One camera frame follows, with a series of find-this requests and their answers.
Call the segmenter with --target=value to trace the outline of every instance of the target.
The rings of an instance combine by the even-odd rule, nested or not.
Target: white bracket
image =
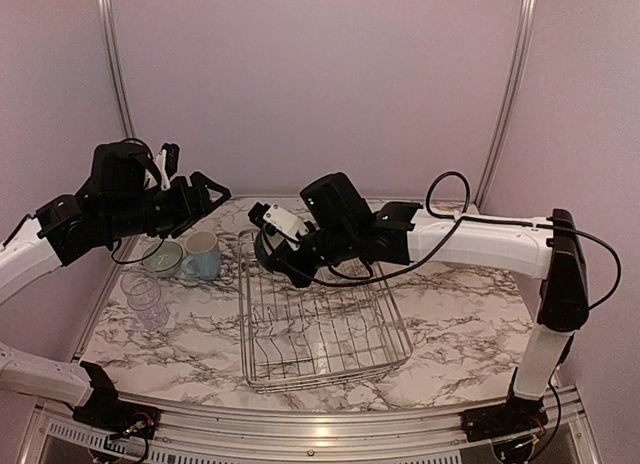
[[[83,406],[91,396],[91,379],[80,365],[52,361],[12,349],[0,342],[0,389]]]
[[[300,248],[300,245],[296,244],[300,239],[299,236],[309,234],[309,229],[304,225],[302,219],[277,204],[269,208],[264,215],[264,220],[288,237],[286,241],[294,251]]]
[[[156,158],[153,160],[153,162],[155,163],[156,167],[158,168],[158,170],[160,171],[160,176],[162,178],[162,182],[160,183],[160,189],[163,191],[166,191],[167,189],[171,188],[171,180],[169,179],[169,175],[167,174],[167,151],[165,149],[162,149],[158,155],[156,156]],[[156,182],[156,179],[151,175],[151,173],[149,171],[146,171],[145,173],[145,188],[149,189],[155,185],[157,185],[158,183]]]

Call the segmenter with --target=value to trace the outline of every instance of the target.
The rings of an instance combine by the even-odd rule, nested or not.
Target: ceramic mug
[[[209,231],[198,231],[184,241],[187,257],[182,272],[191,279],[212,281],[220,274],[221,256],[218,237]]]

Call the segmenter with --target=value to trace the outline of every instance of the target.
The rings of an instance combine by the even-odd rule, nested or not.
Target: metal rail
[[[592,439],[575,387],[566,387],[559,392],[563,424],[571,424],[579,430],[579,434],[574,436],[576,439]],[[422,459],[428,462],[429,456],[487,446],[489,441],[466,441],[460,429],[460,413],[471,407],[503,401],[490,399],[398,411],[313,413],[231,409],[130,395],[121,397],[128,401],[144,402],[161,410],[156,436],[151,442],[151,452],[155,453],[155,457],[149,462],[163,462],[164,457],[157,456],[164,454],[166,463],[168,456],[173,454],[176,463],[188,463],[188,460],[178,460],[178,457],[188,455],[194,458],[194,462],[200,459],[206,463],[206,459],[209,459],[216,464],[319,461],[397,464],[416,463]],[[551,420],[550,426],[555,425],[556,406],[553,394],[547,393],[545,407]],[[47,419],[36,420],[37,425],[31,427],[31,432],[52,434],[50,426],[57,423],[74,428],[77,432],[90,432],[94,440],[107,434],[73,422],[69,410],[61,404],[47,403],[38,412]],[[66,434],[68,440],[78,441],[77,435],[74,438],[73,434]],[[42,444],[38,443],[43,440],[36,441],[23,449],[23,460],[20,462],[38,462],[31,457],[41,454],[42,448],[39,446]],[[83,444],[85,442],[91,444],[91,438],[82,441]],[[142,452],[139,439],[119,440],[117,444],[122,449],[114,451],[115,455],[124,453],[139,456]],[[581,456],[584,460],[580,462],[599,462],[594,448],[584,446]]]
[[[120,124],[126,137],[136,137],[133,128],[133,119],[131,117],[131,109],[124,86],[111,0],[98,0],[98,10],[100,11],[100,19],[102,21],[102,33],[107,52],[109,72],[111,74],[111,84],[115,93],[116,103],[118,104]]]
[[[533,32],[533,18],[535,15],[537,0],[522,0],[520,8],[520,19],[518,21],[518,31],[516,34],[516,44],[513,49],[513,58],[511,60],[511,69],[509,78],[505,88],[502,106],[498,114],[498,122],[491,140],[491,147],[487,154],[487,159],[480,177],[480,182],[476,188],[474,203],[482,212],[483,206],[489,196],[491,184],[498,169],[498,162],[504,149],[504,144],[509,132],[509,124],[513,115],[516,99],[522,78],[524,76],[527,56],[531,44],[531,35]]]

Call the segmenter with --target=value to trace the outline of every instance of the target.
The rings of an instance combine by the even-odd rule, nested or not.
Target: wire rack
[[[240,233],[238,271],[242,368],[255,391],[377,379],[411,357],[413,347],[386,282],[296,289],[286,276],[259,265],[253,251],[256,235]],[[338,270],[364,274],[357,260]],[[326,269],[318,277],[339,280]]]

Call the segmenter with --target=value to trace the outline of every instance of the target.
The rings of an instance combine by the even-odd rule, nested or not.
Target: black cable
[[[433,208],[431,207],[431,196],[433,195],[433,192],[435,190],[435,188],[438,186],[438,184],[444,180],[447,177],[450,176],[454,176],[457,177],[458,179],[460,179],[464,185],[465,188],[465,199],[464,199],[464,205],[462,207],[462,215],[460,215],[458,217],[458,219],[455,221],[453,227],[449,230],[449,232],[440,240],[440,242],[438,242],[438,244],[436,244],[436,246],[424,257],[422,258],[420,261],[416,262],[415,264],[412,264],[411,266],[405,267],[404,269],[401,269],[399,271],[395,271],[392,272],[390,274],[385,274],[382,276],[378,276],[378,277],[374,277],[371,279],[363,279],[360,280],[358,279],[358,282],[327,282],[327,281],[322,281],[320,279],[317,279],[313,276],[310,276],[302,271],[300,271],[299,269],[296,269],[295,267],[293,267],[291,264],[289,264],[288,262],[286,262],[285,260],[280,260],[280,262],[282,262],[282,264],[284,264],[284,266],[289,269],[291,272],[304,277],[305,279],[310,280],[311,282],[314,282],[316,284],[320,284],[322,286],[326,286],[326,287],[334,287],[334,288],[346,288],[346,287],[357,287],[357,286],[364,286],[367,284],[374,284],[377,282],[381,282],[381,281],[385,281],[387,279],[391,279],[394,277],[398,277],[401,276],[403,274],[406,274],[408,272],[414,271],[415,269],[419,268],[420,266],[422,266],[423,264],[425,264],[427,261],[429,261],[435,254],[436,252],[438,252],[442,246],[444,246],[446,244],[446,242],[451,238],[451,236],[453,236],[453,234],[458,230],[458,227],[460,227],[460,225],[462,224],[462,222],[464,221],[469,221],[469,222],[478,222],[478,223],[482,223],[482,224],[496,224],[496,225],[503,225],[503,226],[520,226],[520,227],[536,227],[539,229],[549,229],[549,230],[553,230],[553,231],[557,231],[557,232],[564,232],[567,234],[573,234],[576,236],[580,236],[580,237],[584,237],[585,239],[588,239],[592,242],[595,242],[596,244],[600,245],[601,247],[603,247],[604,249],[606,249],[611,256],[613,257],[615,263],[616,263],[616,279],[615,282],[613,284],[613,286],[611,286],[611,289],[600,299],[598,299],[596,302],[594,302],[593,304],[591,304],[589,306],[589,310],[593,310],[596,307],[598,307],[599,305],[601,305],[602,303],[604,303],[605,301],[607,301],[618,289],[618,286],[620,285],[620,281],[622,279],[622,262],[620,261],[620,257],[618,256],[618,253],[615,251],[615,249],[613,249],[613,247],[611,247],[611,245],[609,245],[607,242],[603,241],[602,239],[600,239],[599,237],[596,237],[592,234],[589,234],[588,232],[584,232],[578,229],[569,229],[569,228],[565,228],[565,227],[560,227],[560,226],[554,226],[552,224],[535,224],[532,222],[526,222],[526,221],[521,221],[521,220],[515,220],[515,219],[487,219],[485,217],[478,217],[478,216],[469,216],[464,214],[465,212],[467,212],[469,205],[470,205],[470,200],[471,200],[471,186],[469,185],[469,181],[467,180],[467,178],[461,174],[458,171],[448,171],[445,172],[443,174],[441,174],[440,176],[438,176],[429,186],[429,190],[427,191],[427,196],[425,198],[425,208],[426,211],[433,217],[436,217],[438,219],[454,219],[455,220],[455,216],[454,214],[451,213],[447,213],[447,214],[442,214],[439,212],[436,212],[433,210]],[[284,234],[282,234],[286,239],[291,240],[291,238],[289,238],[288,236],[285,236]],[[271,243],[268,241],[268,239],[263,239],[265,242],[267,242],[267,246],[269,247],[269,250],[271,252],[273,252],[273,246],[271,246]]]
[[[471,186],[469,185],[469,181],[467,180],[467,178],[464,177],[464,174],[458,171],[443,172],[438,177],[436,177],[435,181],[431,183],[431,185],[429,186],[429,191],[427,192],[427,197],[425,198],[427,212],[431,216],[437,217],[438,219],[453,219],[453,216],[451,214],[440,214],[439,212],[435,212],[431,208],[431,196],[433,195],[433,192],[436,190],[436,187],[438,187],[438,184],[440,184],[440,181],[443,181],[450,176],[457,177],[462,181],[462,184],[464,184],[464,205],[462,206],[463,214],[467,212],[467,210],[469,210],[469,204],[471,204]]]
[[[347,281],[366,281],[368,279],[373,278],[374,273],[373,273],[373,269],[371,268],[371,266],[368,263],[364,262],[364,261],[361,261],[361,262],[362,262],[362,265],[364,266],[364,268],[367,270],[367,274],[369,274],[368,276],[359,276],[359,277],[358,276],[347,276],[346,274],[342,274],[340,271],[338,271],[333,266],[329,266],[329,272],[331,274],[333,274],[334,276],[339,277],[341,279],[345,279]]]
[[[613,247],[611,247],[611,245],[609,245],[599,237],[594,236],[593,234],[589,234],[588,232],[580,231],[578,229],[567,229],[565,227],[553,226],[549,224],[538,224],[537,227],[541,229],[551,229],[557,232],[566,232],[568,234],[575,234],[576,236],[584,237],[585,239],[595,242],[599,246],[605,248],[607,251],[609,251],[609,253],[613,257],[613,260],[616,261],[616,279],[613,283],[613,286],[611,286],[611,289],[609,289],[609,291],[604,296],[602,296],[600,299],[589,306],[590,311],[598,307],[603,302],[607,301],[616,292],[622,279],[622,261],[620,261],[620,256],[618,256],[618,253]]]
[[[287,268],[289,269],[291,272],[304,277],[305,279],[310,280],[311,282],[315,282],[316,284],[319,284],[321,286],[326,286],[326,287],[333,287],[333,288],[347,288],[347,287],[358,287],[358,286],[364,286],[367,284],[375,284],[377,282],[382,282],[382,281],[386,281],[387,279],[391,279],[394,277],[398,277],[401,276],[403,274],[407,274],[408,272],[414,271],[416,269],[418,269],[420,266],[424,265],[427,261],[429,261],[441,248],[442,246],[444,246],[447,241],[451,238],[451,236],[453,236],[453,234],[458,230],[458,228],[460,227],[460,224],[462,224],[461,220],[458,220],[453,227],[449,230],[449,232],[440,240],[440,242],[438,242],[438,244],[435,245],[435,247],[433,249],[431,249],[431,251],[429,251],[429,253],[423,257],[422,259],[420,259],[418,262],[416,262],[415,264],[412,264],[408,267],[405,267],[403,269],[400,269],[399,271],[394,271],[390,274],[383,274],[382,276],[378,276],[378,277],[374,277],[372,279],[367,279],[366,281],[358,281],[358,282],[328,282],[328,281],[323,281],[320,279],[317,279],[313,276],[310,276],[309,274],[302,272],[301,270],[293,267],[291,264],[289,264],[287,261],[280,259],[280,262]],[[269,248],[269,250],[271,252],[274,251],[273,246],[271,245],[271,243],[269,242],[268,239],[265,239],[264,236],[260,236],[262,238],[262,240],[267,244],[267,247]]]
[[[142,439],[144,439],[144,454],[142,454],[142,457],[133,464],[142,464],[147,460],[147,457],[149,457],[149,439],[147,439],[147,436],[143,433],[140,433],[140,435],[142,436]]]
[[[15,229],[13,231],[11,231],[9,236],[2,243],[2,247],[6,247],[7,244],[9,244],[13,240],[13,238],[16,237],[16,234],[18,234],[18,232],[20,232],[20,229],[22,229],[22,226],[24,225],[24,223],[27,222],[29,219],[33,219],[31,214],[25,214],[22,217],[22,219],[20,219],[20,222],[18,223],[18,225],[15,227]]]
[[[302,242],[297,241],[295,239],[293,239],[292,237],[287,236],[284,232],[282,232],[280,229],[277,229],[274,227],[274,229],[276,230],[276,232],[278,234],[280,234],[286,241],[289,241],[293,244],[296,244],[298,246],[302,245]],[[373,269],[371,268],[371,266],[369,264],[367,264],[364,261],[361,261],[362,264],[364,265],[365,269],[367,270],[367,273],[369,274],[366,277],[355,277],[355,276],[347,276],[346,274],[342,274],[340,271],[338,271],[334,266],[330,265],[329,263],[325,264],[327,265],[327,267],[329,268],[329,272],[331,274],[333,274],[336,277],[339,277],[340,279],[345,279],[347,281],[366,281],[367,279],[371,279],[373,277]]]
[[[121,144],[124,144],[124,143],[127,143],[127,142],[133,142],[135,144],[140,144],[142,147],[144,147],[146,149],[146,151],[149,153],[150,156],[153,156],[153,153],[151,152],[151,148],[142,139],[138,139],[137,137],[125,137],[124,139],[122,139],[119,142]]]
[[[558,395],[558,391],[554,387],[551,382],[551,378],[549,378],[549,387],[551,388],[551,392],[553,392],[554,397],[556,398],[556,403],[558,404],[558,419],[556,420],[556,427],[554,427],[551,436],[549,439],[540,447],[540,450],[537,452],[535,456],[529,459],[528,462],[533,462],[540,457],[540,455],[549,447],[553,438],[558,434],[558,430],[560,429],[560,424],[562,424],[562,402],[560,401],[560,396]]]
[[[465,198],[464,198],[464,205],[463,205],[463,212],[466,212],[469,208],[470,202],[471,202],[471,186],[469,185],[469,181],[467,180],[466,177],[464,177],[463,174],[459,173],[458,171],[449,171],[449,172],[445,172],[444,174],[441,174],[440,176],[438,176],[436,178],[435,181],[433,181],[431,183],[431,185],[429,186],[429,190],[427,191],[427,197],[426,197],[426,207],[427,207],[427,212],[429,212],[429,214],[431,214],[434,217],[439,217],[442,216],[442,218],[451,218],[453,219],[453,215],[451,214],[438,214],[435,211],[433,211],[433,209],[431,209],[431,204],[430,204],[430,198],[431,195],[433,194],[433,191],[435,190],[435,188],[438,186],[438,184],[440,183],[440,181],[442,181],[445,177],[449,177],[449,176],[455,176],[457,178],[459,178],[462,183],[464,184],[465,187]],[[449,230],[449,232],[447,232],[447,234],[440,240],[440,242],[438,242],[438,244],[436,244],[434,246],[433,249],[431,249],[431,251],[429,251],[429,253],[423,257],[422,259],[420,259],[418,262],[407,266],[403,269],[400,269],[398,271],[394,271],[390,274],[383,274],[381,276],[378,277],[374,277],[371,279],[366,279],[366,280],[358,280],[358,282],[328,282],[328,281],[323,281],[321,279],[317,279],[313,276],[308,275],[305,272],[302,272],[301,270],[293,267],[291,264],[289,264],[287,261],[280,259],[280,262],[287,268],[289,269],[291,272],[304,277],[305,279],[310,280],[311,282],[314,282],[316,284],[319,284],[321,286],[326,286],[326,287],[333,287],[333,288],[348,288],[348,287],[358,287],[358,286],[364,286],[367,284],[375,284],[377,282],[382,282],[382,281],[386,281],[387,279],[392,279],[394,277],[398,277],[398,276],[402,276],[403,274],[407,274],[409,272],[415,271],[416,269],[418,269],[419,267],[423,266],[424,264],[426,264],[441,248],[442,246],[444,246],[447,241],[451,238],[451,236],[453,236],[453,234],[458,230],[458,228],[460,227],[460,225],[462,224],[462,219],[458,219],[453,227]],[[262,238],[262,240],[266,243],[267,247],[269,248],[269,250],[271,252],[274,251],[273,246],[271,245],[271,242],[269,242],[269,239],[266,238],[265,234],[266,231],[265,229],[261,229],[260,233],[262,234],[262,236],[259,236],[260,238]]]
[[[121,260],[119,260],[119,259],[117,259],[115,257],[116,252],[118,252],[120,250],[120,247],[122,246],[122,239],[118,239],[116,241],[116,247],[114,247],[113,251],[111,251],[111,260],[113,262],[115,262],[116,264],[120,264],[121,266],[122,265],[126,265],[126,264],[136,264],[138,262],[142,262],[142,261],[144,261],[146,259],[149,259],[155,253],[157,253],[160,250],[160,248],[162,247],[162,244],[164,244],[164,239],[162,239],[162,241],[160,241],[160,244],[158,244],[158,246],[153,251],[151,251],[146,256],[142,256],[140,259],[133,259],[131,261],[121,261]]]

